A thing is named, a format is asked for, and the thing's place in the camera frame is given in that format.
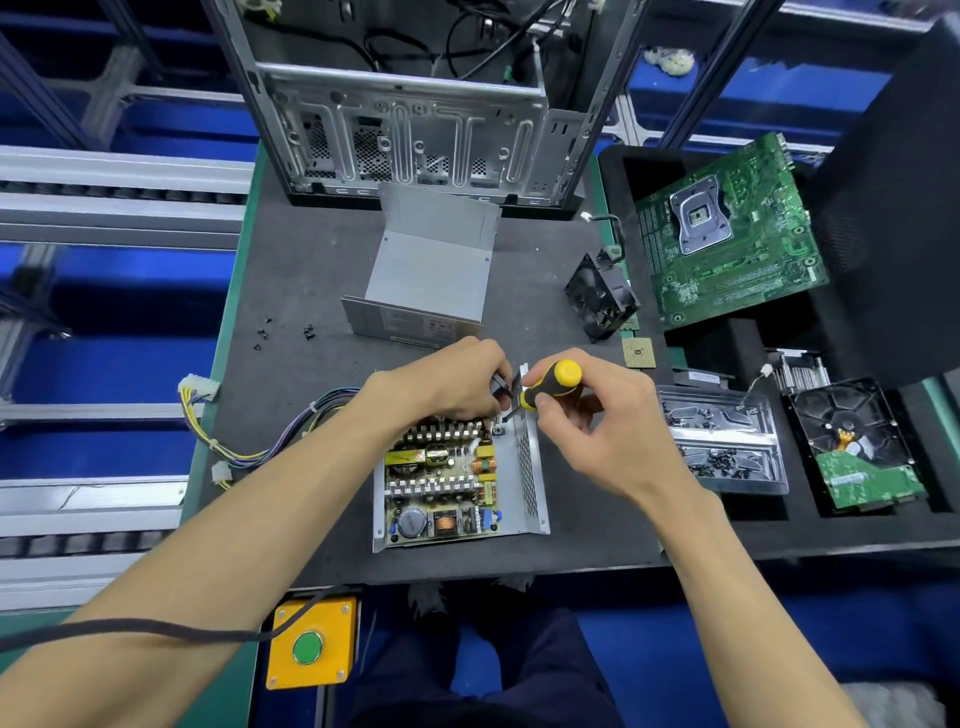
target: cooling fan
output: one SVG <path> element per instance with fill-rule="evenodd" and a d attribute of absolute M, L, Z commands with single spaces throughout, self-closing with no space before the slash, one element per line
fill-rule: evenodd
<path fill-rule="evenodd" d="M 790 402 L 834 510 L 881 508 L 925 493 L 875 381 L 841 381 Z"/>
<path fill-rule="evenodd" d="M 639 308 L 617 262 L 606 249 L 587 253 L 564 289 L 591 343 L 608 338 Z"/>

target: person's leg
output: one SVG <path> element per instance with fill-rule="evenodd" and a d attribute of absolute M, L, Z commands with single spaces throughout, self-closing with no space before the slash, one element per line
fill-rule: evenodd
<path fill-rule="evenodd" d="M 450 690 L 459 645 L 460 627 L 446 612 L 416 617 L 411 628 L 390 637 L 360 676 L 352 715 L 399 702 L 459 698 Z"/>
<path fill-rule="evenodd" d="M 545 722 L 622 728 L 610 687 L 573 613 L 491 586 L 478 597 L 477 633 L 500 658 L 503 692 L 484 699 Z"/>

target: black fan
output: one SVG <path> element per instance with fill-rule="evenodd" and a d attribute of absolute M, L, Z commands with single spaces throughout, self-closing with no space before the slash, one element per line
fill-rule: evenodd
<path fill-rule="evenodd" d="M 605 249 L 584 255 L 564 291 L 591 343 L 608 338 L 639 308 L 630 284 Z"/>
<path fill-rule="evenodd" d="M 909 460 L 890 406 L 872 379 L 843 381 L 791 399 L 814 453 L 845 449 L 879 468 Z"/>

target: wire connector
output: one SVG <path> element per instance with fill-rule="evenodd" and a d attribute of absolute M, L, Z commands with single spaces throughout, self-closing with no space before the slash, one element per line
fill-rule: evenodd
<path fill-rule="evenodd" d="M 233 482 L 233 471 L 226 460 L 218 460 L 210 468 L 210 477 L 215 483 L 231 483 Z"/>
<path fill-rule="evenodd" d="M 213 401 L 220 391 L 220 382 L 200 375 L 187 375 L 180 380 L 179 388 L 192 389 L 202 400 Z"/>

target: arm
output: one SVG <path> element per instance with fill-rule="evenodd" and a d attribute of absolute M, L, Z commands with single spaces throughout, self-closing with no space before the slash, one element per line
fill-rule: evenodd
<path fill-rule="evenodd" d="M 309 437 L 218 497 L 71 620 L 164 619 L 256 629 L 383 453 L 429 415 L 490 416 L 510 365 L 473 337 L 376 373 Z M 6 725 L 170 725 L 238 649 L 150 635 L 96 635 L 34 647 L 0 676 Z"/>
<path fill-rule="evenodd" d="M 540 428 L 570 465 L 635 503 L 653 522 L 690 605 L 713 685 L 735 728 L 866 721 L 767 586 L 715 494 L 690 474 L 663 421 L 650 377 L 572 350 L 593 394 L 537 397 Z M 603 420 L 590 430 L 594 414 Z"/>

